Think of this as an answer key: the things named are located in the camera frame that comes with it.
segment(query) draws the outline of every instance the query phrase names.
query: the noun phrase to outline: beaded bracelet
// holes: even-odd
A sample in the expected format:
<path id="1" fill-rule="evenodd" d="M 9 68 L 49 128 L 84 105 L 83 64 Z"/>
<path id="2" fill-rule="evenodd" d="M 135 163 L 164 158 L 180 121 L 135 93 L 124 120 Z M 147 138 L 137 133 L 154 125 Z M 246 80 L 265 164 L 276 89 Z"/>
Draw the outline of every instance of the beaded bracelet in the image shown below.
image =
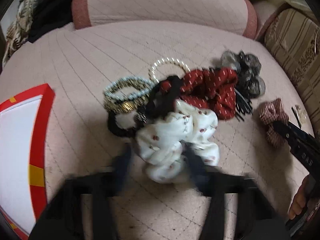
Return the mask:
<path id="1" fill-rule="evenodd" d="M 156 75 L 155 75 L 155 70 L 157 69 L 157 67 L 159 67 L 163 64 L 174 64 L 174 65 L 178 66 L 179 68 L 181 68 L 185 73 L 190 72 L 189 67 L 187 66 L 187 64 L 184 64 L 183 61 L 180 61 L 180 60 L 174 59 L 174 58 L 168 58 L 168 57 L 162 58 L 161 60 L 157 60 L 155 63 L 153 63 L 153 65 L 149 68 L 149 78 L 155 84 L 159 83 L 159 80 L 156 78 Z"/>
<path id="2" fill-rule="evenodd" d="M 125 87 L 134 87 L 139 92 L 132 92 L 127 96 L 114 93 Z M 116 114 L 129 113 L 148 102 L 148 95 L 154 83 L 142 77 L 124 77 L 112 82 L 104 90 L 104 106 L 108 111 Z"/>

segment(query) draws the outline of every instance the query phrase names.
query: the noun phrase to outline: pile of hair accessories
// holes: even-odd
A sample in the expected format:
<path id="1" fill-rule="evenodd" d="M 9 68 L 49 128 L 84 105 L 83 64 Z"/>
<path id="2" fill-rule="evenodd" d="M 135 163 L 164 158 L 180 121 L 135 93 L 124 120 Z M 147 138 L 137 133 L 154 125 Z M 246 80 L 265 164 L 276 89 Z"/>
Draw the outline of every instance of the pile of hair accessories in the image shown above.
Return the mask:
<path id="1" fill-rule="evenodd" d="M 226 55 L 230 61 L 230 54 L 224 53 L 223 64 Z M 181 156 L 182 141 L 192 143 L 206 165 L 217 165 L 219 148 L 209 138 L 217 128 L 218 119 L 237 117 L 244 120 L 241 115 L 252 114 L 251 94 L 243 87 L 252 82 L 253 77 L 256 80 L 254 67 L 259 60 L 252 60 L 243 52 L 239 55 L 229 62 L 231 67 L 202 70 L 190 70 L 179 59 L 161 58 L 149 68 L 149 79 L 124 77 L 105 88 L 108 129 L 116 136 L 135 138 L 140 156 L 146 161 L 144 170 L 152 180 L 172 183 L 188 178 Z M 236 60 L 240 67 L 235 67 Z M 158 80 L 156 71 L 165 64 L 181 68 L 184 77 L 174 75 Z M 125 87 L 133 87 L 138 92 L 116 94 Z M 117 115 L 132 111 L 136 111 L 135 126 L 119 127 Z"/>

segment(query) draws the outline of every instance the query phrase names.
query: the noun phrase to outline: white scrunchie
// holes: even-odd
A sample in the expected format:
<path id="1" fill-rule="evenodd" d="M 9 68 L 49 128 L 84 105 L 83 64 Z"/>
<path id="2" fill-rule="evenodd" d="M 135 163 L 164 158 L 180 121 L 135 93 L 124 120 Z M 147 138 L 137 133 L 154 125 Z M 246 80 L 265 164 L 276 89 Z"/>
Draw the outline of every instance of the white scrunchie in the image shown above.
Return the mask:
<path id="1" fill-rule="evenodd" d="M 218 118 L 214 111 L 199 109 L 176 100 L 175 113 L 158 119 L 138 131 L 136 139 L 140 156 L 147 162 L 147 176 L 158 183 L 179 183 L 188 179 L 181 140 L 193 143 L 195 153 L 205 165 L 219 161 L 219 147 L 208 139 L 214 134 Z"/>

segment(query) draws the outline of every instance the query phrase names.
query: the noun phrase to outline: red fabric with white dashes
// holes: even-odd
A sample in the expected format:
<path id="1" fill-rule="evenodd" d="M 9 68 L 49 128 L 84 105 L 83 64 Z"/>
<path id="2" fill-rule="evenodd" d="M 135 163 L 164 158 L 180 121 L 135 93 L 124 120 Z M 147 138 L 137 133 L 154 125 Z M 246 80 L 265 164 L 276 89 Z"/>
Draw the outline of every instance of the red fabric with white dashes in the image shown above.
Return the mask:
<path id="1" fill-rule="evenodd" d="M 192 70 L 183 77 L 180 98 L 198 108 L 213 110 L 219 119 L 227 120 L 235 116 L 235 85 L 238 77 L 229 68 L 215 70 Z M 162 82 L 160 91 L 166 93 L 171 85 Z"/>

